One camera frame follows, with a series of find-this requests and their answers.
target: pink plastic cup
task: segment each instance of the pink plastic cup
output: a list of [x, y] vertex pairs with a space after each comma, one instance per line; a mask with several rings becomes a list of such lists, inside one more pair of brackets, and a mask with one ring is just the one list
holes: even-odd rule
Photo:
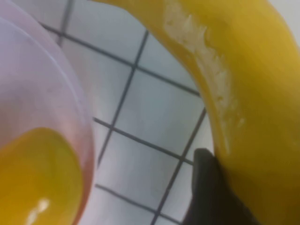
[[47, 31], [14, 3], [0, 0], [0, 147], [36, 127], [61, 133], [79, 158], [84, 194], [77, 224], [95, 171], [83, 90]]

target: banana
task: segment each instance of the banana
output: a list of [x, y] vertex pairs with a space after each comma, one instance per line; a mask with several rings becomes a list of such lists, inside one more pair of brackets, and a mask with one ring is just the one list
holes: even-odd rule
[[266, 0], [99, 0], [126, 9], [199, 87], [214, 151], [262, 225], [300, 223], [300, 53]]

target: tile grout line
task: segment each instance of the tile grout line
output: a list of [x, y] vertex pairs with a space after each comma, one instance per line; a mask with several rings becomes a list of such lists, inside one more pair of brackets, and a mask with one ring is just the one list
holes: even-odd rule
[[[168, 156], [171, 156], [173, 158], [176, 158], [176, 159], [180, 159], [181, 158], [181, 156], [177, 155], [176, 153], [173, 153], [173, 152], [171, 152], [171, 151], [169, 151], [167, 149], [161, 148], [161, 147], [159, 147], [157, 145], [151, 144], [150, 142], [147, 142], [147, 141], [145, 141], [143, 139], [140, 139], [140, 138], [138, 138], [138, 137], [136, 137], [134, 135], [131, 135], [131, 134], [125, 132], [125, 131], [122, 131], [122, 130], [120, 130], [118, 128], [112, 127], [110, 124], [108, 124], [108, 123], [106, 123], [106, 122], [104, 122], [102, 120], [99, 120], [97, 118], [93, 118], [93, 119], [94, 119], [94, 122], [96, 122], [96, 123], [98, 123], [98, 124], [100, 124], [100, 125], [102, 125], [102, 126], [104, 126], [106, 128], [112, 129], [112, 131], [114, 131], [114, 132], [116, 132], [116, 133], [118, 133], [118, 134], [120, 134], [122, 136], [125, 136], [125, 137], [127, 137], [127, 138], [129, 138], [129, 139], [131, 139], [131, 140], [133, 140], [135, 142], [143, 144], [143, 145], [145, 145], [147, 147], [150, 147], [150, 148], [152, 148], [154, 150], [160, 151], [160, 152], [162, 152], [162, 153], [164, 153], [164, 154], [166, 154]], [[188, 160], [188, 159], [185, 159], [184, 162], [187, 163], [187, 164], [190, 164], [190, 165], [194, 164], [191, 160]]]
[[[54, 29], [52, 27], [49, 27], [49, 26], [47, 26], [45, 24], [42, 24], [42, 23], [41, 23], [41, 25], [46, 30], [49, 30], [50, 32], [57, 34], [59, 37], [66, 38], [66, 39], [68, 39], [68, 40], [70, 40], [72, 42], [75, 42], [75, 43], [77, 43], [79, 45], [82, 45], [82, 46], [84, 46], [84, 47], [86, 47], [86, 48], [88, 48], [88, 49], [90, 49], [92, 51], [95, 51], [95, 52], [97, 52], [99, 54], [102, 54], [102, 55], [108, 57], [108, 58], [111, 58], [111, 59], [113, 59], [113, 60], [115, 60], [115, 61], [117, 61], [119, 63], [122, 63], [122, 64], [124, 64], [126, 66], [130, 66], [130, 67], [133, 67], [133, 65], [134, 65], [132, 62], [130, 62], [130, 61], [126, 60], [126, 59], [123, 59], [123, 58], [121, 58], [121, 57], [119, 57], [117, 55], [114, 55], [114, 54], [112, 54], [112, 53], [110, 53], [108, 51], [105, 51], [105, 50], [103, 50], [103, 49], [101, 49], [99, 47], [91, 45], [91, 44], [89, 44], [89, 43], [87, 43], [85, 41], [77, 39], [77, 38], [75, 38], [75, 37], [73, 37], [73, 36], [71, 36], [69, 34], [66, 34], [66, 33], [62, 34], [61, 32], [57, 31], [56, 29]], [[146, 68], [143, 68], [143, 67], [140, 67], [140, 66], [137, 66], [136, 69], [139, 70], [139, 71], [144, 72], [146, 75], [152, 76], [152, 77], [154, 77], [156, 79], [159, 79], [159, 80], [161, 80], [161, 81], [163, 81], [165, 83], [168, 83], [168, 84], [170, 84], [172, 86], [175, 86], [175, 87], [177, 87], [177, 88], [179, 88], [181, 90], [187, 91], [190, 94], [198, 96], [198, 97], [201, 98], [201, 96], [200, 96], [200, 94], [199, 94], [198, 91], [196, 91], [196, 90], [194, 90], [194, 89], [192, 89], [192, 88], [190, 88], [190, 87], [188, 87], [186, 85], [180, 84], [179, 82], [173, 81], [173, 80], [171, 80], [171, 79], [169, 79], [169, 78], [167, 78], [167, 77], [165, 77], [163, 75], [157, 74], [157, 73], [155, 73], [153, 71], [150, 71], [150, 70], [148, 70]]]
[[152, 72], [152, 71], [150, 71], [150, 70], [148, 70], [146, 68], [143, 68], [143, 67], [138, 67], [137, 69], [139, 71], [142, 71], [142, 72], [146, 73], [149, 76], [155, 77], [155, 78], [157, 78], [157, 79], [159, 79], [159, 80], [161, 80], [161, 81], [163, 81], [165, 83], [169, 83], [172, 86], [175, 86], [175, 87], [177, 87], [179, 89], [185, 90], [185, 91], [189, 92], [192, 95], [196, 95], [198, 97], [201, 97], [198, 91], [196, 91], [196, 90], [194, 90], [194, 89], [192, 89], [190, 87], [187, 87], [187, 86], [185, 86], [183, 84], [180, 84], [180, 83], [178, 83], [176, 81], [172, 81], [171, 79], [168, 79], [168, 78], [164, 77], [163, 75], [158, 75], [158, 74], [156, 74], [156, 73], [154, 73], [154, 72]]
[[[131, 73], [130, 73], [130, 75], [129, 75], [129, 78], [127, 79], [127, 83], [126, 83], [126, 86], [125, 86], [124, 91], [123, 91], [123, 93], [122, 93], [121, 100], [120, 100], [120, 102], [119, 102], [119, 105], [118, 105], [118, 107], [117, 107], [116, 113], [115, 113], [114, 118], [113, 118], [113, 120], [112, 120], [112, 127], [115, 126], [115, 124], [116, 124], [116, 122], [117, 122], [117, 119], [118, 119], [118, 116], [119, 116], [119, 114], [120, 114], [120, 112], [121, 112], [121, 108], [122, 108], [122, 106], [123, 106], [123, 104], [124, 104], [124, 102], [125, 102], [126, 95], [127, 95], [127, 93], [128, 93], [130, 84], [131, 84], [131, 82], [132, 82], [132, 80], [133, 80], [133, 77], [134, 77], [134, 75], [135, 75], [136, 67], [137, 67], [137, 65], [138, 65], [138, 63], [139, 63], [140, 57], [141, 57], [142, 52], [143, 52], [143, 50], [144, 50], [144, 47], [145, 47], [145, 45], [146, 45], [146, 41], [147, 41], [148, 36], [149, 36], [149, 32], [146, 30], [146, 31], [145, 31], [145, 34], [144, 34], [144, 36], [143, 36], [143, 38], [142, 38], [142, 42], [141, 42], [139, 51], [138, 51], [138, 53], [137, 53], [137, 56], [136, 56], [136, 59], [135, 59], [135, 63], [134, 63], [134, 65], [133, 65], [132, 68], [131, 68]], [[103, 155], [104, 155], [104, 153], [105, 153], [105, 150], [106, 150], [106, 147], [107, 147], [107, 145], [108, 145], [108, 141], [109, 141], [109, 139], [110, 139], [110, 137], [111, 137], [111, 135], [112, 135], [112, 132], [113, 132], [113, 129], [112, 129], [112, 128], [109, 129], [108, 134], [107, 134], [106, 139], [105, 139], [105, 142], [104, 142], [104, 144], [103, 144], [102, 150], [101, 150], [100, 155], [99, 155], [99, 157], [98, 157], [98, 164], [97, 164], [97, 167], [98, 167], [98, 168], [99, 168], [99, 166], [100, 166], [101, 160], [102, 160]]]
[[64, 34], [67, 31], [67, 27], [68, 27], [70, 17], [71, 17], [71, 14], [72, 14], [74, 2], [75, 2], [75, 0], [68, 0], [67, 1], [67, 5], [66, 5], [66, 8], [65, 8], [65, 12], [64, 12], [64, 17], [63, 17], [62, 22], [61, 22], [59, 39], [57, 41], [57, 44], [59, 46], [62, 45], [62, 40], [63, 40]]
[[162, 210], [162, 208], [163, 208], [163, 206], [164, 206], [164, 204], [165, 204], [165, 202], [166, 202], [166, 200], [168, 198], [168, 195], [169, 195], [169, 193], [171, 191], [171, 188], [172, 188], [172, 186], [173, 186], [173, 184], [174, 184], [174, 182], [176, 180], [176, 177], [177, 177], [177, 175], [179, 173], [179, 170], [180, 170], [180, 168], [181, 168], [181, 166], [182, 166], [182, 164], [184, 162], [184, 159], [187, 156], [189, 148], [191, 147], [191, 145], [193, 143], [193, 140], [194, 140], [194, 138], [195, 138], [195, 136], [196, 136], [196, 134], [197, 134], [197, 132], [198, 132], [198, 130], [199, 130], [199, 128], [200, 128], [203, 120], [204, 120], [205, 114], [206, 114], [206, 109], [204, 108], [203, 111], [202, 111], [202, 113], [201, 113], [201, 115], [200, 115], [200, 118], [197, 121], [197, 124], [196, 124], [196, 126], [195, 126], [195, 128], [194, 128], [194, 130], [193, 130], [193, 132], [191, 134], [191, 137], [190, 137], [189, 141], [187, 142], [187, 145], [186, 145], [186, 147], [185, 147], [185, 149], [184, 149], [184, 151], [183, 151], [183, 153], [181, 155], [180, 161], [178, 162], [178, 164], [177, 164], [177, 166], [175, 168], [175, 171], [174, 171], [174, 173], [173, 173], [173, 175], [172, 175], [172, 177], [170, 179], [170, 182], [169, 182], [169, 184], [168, 184], [168, 186], [167, 186], [167, 188], [165, 190], [165, 193], [164, 193], [164, 195], [162, 197], [162, 200], [161, 200], [161, 202], [160, 202], [160, 204], [158, 206], [158, 209], [157, 209], [157, 211], [155, 213], [155, 216], [154, 216], [154, 218], [153, 218], [153, 220], [152, 220], [152, 222], [151, 222], [150, 225], [154, 225], [156, 223], [157, 219], [158, 219], [158, 216], [161, 214], [161, 210]]
[[115, 196], [115, 197], [117, 197], [119, 199], [122, 199], [122, 200], [126, 201], [127, 203], [129, 203], [131, 205], [134, 205], [134, 206], [136, 206], [138, 208], [142, 208], [142, 209], [144, 209], [146, 211], [155, 213], [155, 209], [152, 209], [152, 208], [150, 208], [148, 206], [145, 206], [143, 204], [137, 203], [136, 201], [133, 201], [133, 200], [131, 200], [131, 199], [129, 199], [129, 198], [123, 196], [123, 195], [118, 194], [117, 192], [111, 190], [110, 188], [107, 188], [107, 187], [105, 187], [103, 185], [100, 185], [100, 184], [96, 184], [95, 187], [98, 188], [98, 189], [104, 190], [104, 191], [110, 193], [111, 195], [113, 195], [113, 196]]
[[[156, 212], [155, 209], [152, 209], [151, 207], [148, 207], [146, 205], [140, 204], [140, 203], [138, 203], [138, 202], [136, 202], [134, 200], [131, 200], [128, 197], [120, 195], [119, 193], [113, 191], [112, 189], [110, 189], [108, 187], [105, 187], [105, 186], [100, 185], [100, 184], [96, 184], [95, 187], [97, 189], [101, 189], [101, 190], [103, 190], [105, 192], [108, 192], [109, 194], [113, 195], [114, 197], [119, 198], [119, 199], [121, 199], [121, 200], [123, 200], [123, 201], [125, 201], [125, 202], [127, 202], [127, 203], [129, 203], [131, 205], [133, 205], [133, 206], [136, 206], [138, 208], [141, 208], [141, 209], [146, 210], [148, 212], [151, 212], [153, 214], [155, 214], [155, 212]], [[160, 216], [163, 217], [163, 218], [165, 218], [165, 219], [167, 219], [167, 220], [169, 220], [169, 221], [171, 221], [171, 222], [173, 222], [173, 223], [176, 223], [176, 224], [180, 225], [180, 222], [177, 221], [176, 219], [172, 218], [172, 217], [169, 217], [169, 216], [164, 215], [164, 214], [161, 214]]]

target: tile floor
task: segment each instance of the tile floor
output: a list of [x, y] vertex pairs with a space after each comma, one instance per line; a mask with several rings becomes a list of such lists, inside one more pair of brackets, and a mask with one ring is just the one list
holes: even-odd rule
[[[120, 8], [87, 0], [13, 1], [50, 30], [90, 101], [100, 165], [80, 224], [180, 224], [191, 198], [193, 152], [213, 149], [187, 71]], [[300, 3], [271, 2], [300, 43]]]

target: white tile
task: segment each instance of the white tile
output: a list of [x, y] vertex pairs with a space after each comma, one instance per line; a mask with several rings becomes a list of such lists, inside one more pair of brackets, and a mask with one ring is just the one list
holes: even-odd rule
[[186, 69], [152, 35], [147, 40], [139, 65], [197, 90]]
[[214, 145], [212, 141], [212, 134], [210, 128], [210, 120], [208, 115], [204, 117], [204, 120], [197, 132], [197, 135], [187, 153], [187, 159], [194, 160], [194, 151], [198, 148], [206, 148], [210, 152], [214, 152]]
[[111, 123], [131, 68], [66, 39], [62, 49], [79, 76], [93, 116]]
[[298, 45], [300, 45], [300, 1], [298, 0], [269, 0], [272, 5], [283, 16], [292, 30]]
[[149, 225], [153, 214], [93, 188], [79, 225]]
[[182, 221], [192, 199], [193, 167], [184, 163], [163, 206], [162, 213]]
[[171, 222], [170, 220], [167, 220], [163, 217], [159, 217], [155, 223], [155, 225], [175, 225], [175, 223]]
[[199, 97], [136, 72], [116, 127], [181, 155], [202, 109]]
[[75, 0], [67, 33], [134, 61], [145, 28], [125, 10], [87, 0]]
[[95, 155], [97, 159], [103, 147], [109, 129], [101, 124], [94, 122], [93, 130], [94, 130], [94, 148], [95, 148], [95, 152], [96, 152]]
[[50, 37], [51, 37], [55, 42], [57, 42], [57, 40], [58, 40], [58, 35], [55, 34], [55, 33], [50, 32], [50, 31], [48, 31], [48, 33], [49, 33]]
[[113, 133], [97, 183], [156, 209], [177, 163], [171, 156]]
[[13, 0], [37, 21], [60, 29], [68, 0]]

